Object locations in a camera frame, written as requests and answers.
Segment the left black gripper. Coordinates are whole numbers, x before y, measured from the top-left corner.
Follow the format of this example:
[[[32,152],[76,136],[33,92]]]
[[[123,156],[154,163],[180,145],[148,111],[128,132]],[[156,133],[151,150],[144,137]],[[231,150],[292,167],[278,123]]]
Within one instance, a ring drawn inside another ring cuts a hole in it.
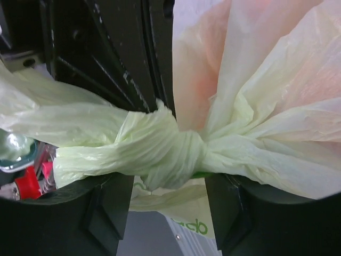
[[[51,76],[115,106],[157,109],[144,1],[1,1],[1,60]]]

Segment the green avocado print plastic bag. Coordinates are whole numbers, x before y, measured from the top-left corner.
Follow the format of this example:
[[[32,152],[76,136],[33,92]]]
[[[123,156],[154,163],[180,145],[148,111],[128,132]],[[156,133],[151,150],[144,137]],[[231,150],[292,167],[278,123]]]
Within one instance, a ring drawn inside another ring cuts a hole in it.
[[[57,188],[136,177],[134,211],[207,212],[198,172],[321,199],[340,192],[340,1],[222,1],[173,41],[177,115],[115,107],[1,65],[1,129],[56,146]]]

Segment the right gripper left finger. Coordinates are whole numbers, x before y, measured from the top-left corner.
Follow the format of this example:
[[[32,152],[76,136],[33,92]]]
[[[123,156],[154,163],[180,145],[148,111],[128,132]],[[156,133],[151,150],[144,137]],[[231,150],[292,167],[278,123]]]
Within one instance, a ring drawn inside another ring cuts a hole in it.
[[[116,255],[133,181],[111,173],[36,200],[1,198],[1,255]]]

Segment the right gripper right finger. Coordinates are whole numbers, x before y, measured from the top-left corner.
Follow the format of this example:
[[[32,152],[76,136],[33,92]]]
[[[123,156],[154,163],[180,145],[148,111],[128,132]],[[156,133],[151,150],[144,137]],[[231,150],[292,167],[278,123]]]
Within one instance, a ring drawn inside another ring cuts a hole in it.
[[[340,255],[340,194],[313,200],[226,174],[205,183],[223,255]]]

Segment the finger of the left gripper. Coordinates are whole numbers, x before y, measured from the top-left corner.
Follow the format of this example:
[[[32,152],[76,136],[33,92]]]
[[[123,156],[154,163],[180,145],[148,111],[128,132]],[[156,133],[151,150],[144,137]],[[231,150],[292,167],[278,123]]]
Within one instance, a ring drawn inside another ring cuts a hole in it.
[[[155,96],[173,113],[172,43],[174,1],[145,1],[145,28]]]

